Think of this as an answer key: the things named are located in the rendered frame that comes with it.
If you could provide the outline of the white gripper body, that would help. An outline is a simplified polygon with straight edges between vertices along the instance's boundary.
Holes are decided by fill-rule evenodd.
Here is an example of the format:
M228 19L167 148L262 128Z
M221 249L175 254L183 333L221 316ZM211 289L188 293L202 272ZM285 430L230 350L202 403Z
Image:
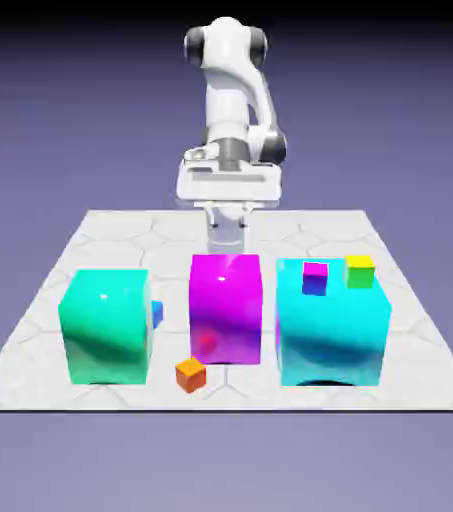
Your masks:
M282 170L276 165L240 162L240 169L224 171L217 160L182 160L176 183L177 198L186 203L278 204Z

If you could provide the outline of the small magenta cube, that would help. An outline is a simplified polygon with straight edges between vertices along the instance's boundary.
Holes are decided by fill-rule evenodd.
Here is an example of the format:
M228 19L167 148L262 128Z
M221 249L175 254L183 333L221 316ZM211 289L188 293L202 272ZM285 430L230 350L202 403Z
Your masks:
M329 264L305 261L302 267L302 293L324 296L329 276Z

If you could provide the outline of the small yellow cube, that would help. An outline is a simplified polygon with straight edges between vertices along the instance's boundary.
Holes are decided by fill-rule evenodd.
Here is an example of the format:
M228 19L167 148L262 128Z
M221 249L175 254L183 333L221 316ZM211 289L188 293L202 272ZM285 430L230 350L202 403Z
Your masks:
M370 255L358 254L345 257L344 281L349 289L369 289L375 277L375 263Z

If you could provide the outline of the small orange cube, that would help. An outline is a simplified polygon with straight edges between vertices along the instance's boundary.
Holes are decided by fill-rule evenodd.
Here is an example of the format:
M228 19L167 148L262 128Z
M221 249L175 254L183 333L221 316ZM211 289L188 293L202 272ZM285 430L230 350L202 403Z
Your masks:
M193 393L206 385L206 367L195 357L178 363L175 371L176 382L186 393Z

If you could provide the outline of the large magenta box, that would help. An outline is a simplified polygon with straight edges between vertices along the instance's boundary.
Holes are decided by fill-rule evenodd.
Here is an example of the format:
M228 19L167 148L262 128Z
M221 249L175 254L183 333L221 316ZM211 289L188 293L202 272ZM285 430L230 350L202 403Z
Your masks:
M205 365L258 365L263 284L256 254L195 254L189 292L190 352Z

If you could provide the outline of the large cyan box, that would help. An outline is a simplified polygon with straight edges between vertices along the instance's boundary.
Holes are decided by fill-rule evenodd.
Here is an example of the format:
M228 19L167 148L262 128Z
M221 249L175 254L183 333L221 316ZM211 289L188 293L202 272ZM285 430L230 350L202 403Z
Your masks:
M379 384L392 305L377 279L349 288L346 260L311 258L328 266L323 295L303 292L303 258L276 263L275 348L281 384Z

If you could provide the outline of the large green box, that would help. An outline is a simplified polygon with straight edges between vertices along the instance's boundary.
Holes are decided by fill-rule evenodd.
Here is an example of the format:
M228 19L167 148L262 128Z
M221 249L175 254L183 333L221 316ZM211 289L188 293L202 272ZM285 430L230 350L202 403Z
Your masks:
M154 344L146 269L77 270L58 316L72 383L146 383Z

